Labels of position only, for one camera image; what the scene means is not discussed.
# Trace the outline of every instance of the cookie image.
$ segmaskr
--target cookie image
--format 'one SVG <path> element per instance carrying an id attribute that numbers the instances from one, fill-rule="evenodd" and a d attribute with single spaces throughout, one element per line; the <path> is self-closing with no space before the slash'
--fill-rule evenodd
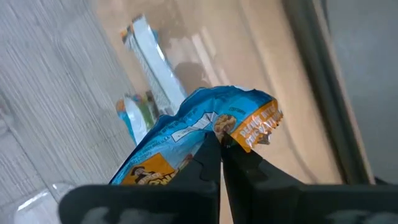
<path id="1" fill-rule="evenodd" d="M 157 179 L 162 176 L 162 174 L 158 172 L 153 172 L 153 171 L 146 171 L 145 167 L 143 166 L 137 166 L 134 167 L 131 171 L 132 176 L 136 176 L 137 178 L 135 179 L 136 184 L 146 184 L 150 180 Z"/>
<path id="2" fill-rule="evenodd" d="M 235 124 L 236 118 L 232 115 L 222 114 L 217 118 L 214 123 L 213 130 L 220 142 L 224 136 L 224 132 L 230 133 L 230 131 L 235 127 Z"/>

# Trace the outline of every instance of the granola bar wrapper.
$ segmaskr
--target granola bar wrapper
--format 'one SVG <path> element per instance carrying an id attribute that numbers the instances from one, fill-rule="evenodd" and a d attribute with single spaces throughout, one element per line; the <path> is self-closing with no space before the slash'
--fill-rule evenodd
<path id="1" fill-rule="evenodd" d="M 229 134 L 246 152 L 268 144 L 283 117 L 277 100 L 236 86 L 199 88 L 175 116 L 162 115 L 126 159 L 110 184 L 167 184 L 189 163 L 213 131 Z"/>

